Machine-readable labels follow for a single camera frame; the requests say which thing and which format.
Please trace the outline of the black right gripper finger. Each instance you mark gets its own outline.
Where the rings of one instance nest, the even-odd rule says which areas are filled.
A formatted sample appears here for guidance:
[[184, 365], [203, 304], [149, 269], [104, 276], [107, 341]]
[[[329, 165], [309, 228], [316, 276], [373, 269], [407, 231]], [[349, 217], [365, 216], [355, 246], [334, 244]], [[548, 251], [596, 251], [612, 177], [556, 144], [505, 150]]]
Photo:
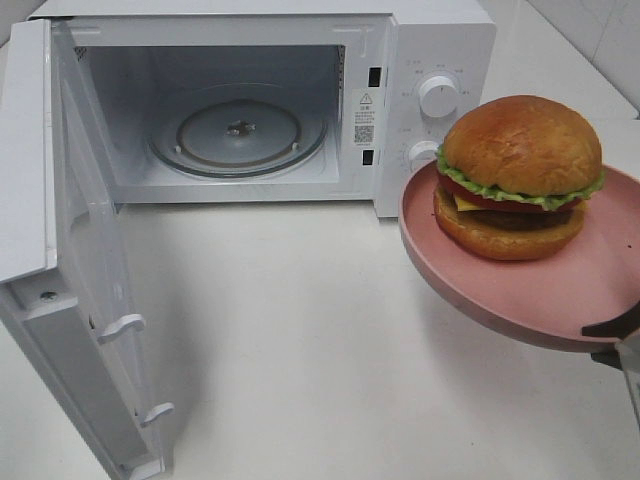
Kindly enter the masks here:
[[639, 308], [632, 307], [611, 320], [584, 326], [581, 329], [581, 334], [586, 337], [624, 340], [638, 329]]

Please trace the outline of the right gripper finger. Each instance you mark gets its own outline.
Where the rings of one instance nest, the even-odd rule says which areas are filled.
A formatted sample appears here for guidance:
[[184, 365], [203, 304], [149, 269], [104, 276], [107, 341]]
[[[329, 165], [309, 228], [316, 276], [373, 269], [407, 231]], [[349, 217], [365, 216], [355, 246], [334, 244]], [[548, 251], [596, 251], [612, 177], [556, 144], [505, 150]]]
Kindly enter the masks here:
[[591, 359], [599, 364], [622, 371], [622, 362], [617, 352], [594, 352], [590, 354]]

